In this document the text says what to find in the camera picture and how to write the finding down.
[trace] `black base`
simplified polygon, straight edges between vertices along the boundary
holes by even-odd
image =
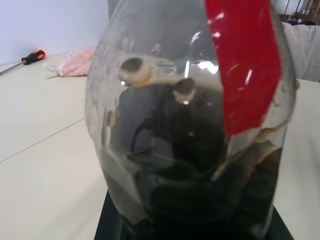
[[[94,240],[129,240],[121,216],[107,192]],[[276,208],[265,240],[294,240]]]

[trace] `pink fluffy cloth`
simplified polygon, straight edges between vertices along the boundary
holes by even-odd
[[[43,66],[46,70],[53,72],[60,77],[87,76],[95,50],[95,46],[80,48],[70,52],[66,62],[60,66],[47,62],[45,62]]]

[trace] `white tabletop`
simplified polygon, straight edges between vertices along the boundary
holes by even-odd
[[[87,78],[42,64],[0,76],[0,239],[93,240],[107,186],[84,121]]]
[[[295,240],[320,239],[320,83],[300,81],[274,205]]]
[[[55,77],[43,68],[66,59],[51,56],[0,76],[0,162],[84,118],[86,77]]]
[[[1,240],[96,232],[107,186],[83,120],[86,78],[52,76],[41,62],[0,76]],[[320,234],[319,92],[320,83],[301,82],[274,202],[295,240]]]

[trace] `red tape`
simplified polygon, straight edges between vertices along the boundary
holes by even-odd
[[[260,127],[281,77],[269,0],[205,0],[223,85],[224,127]]]

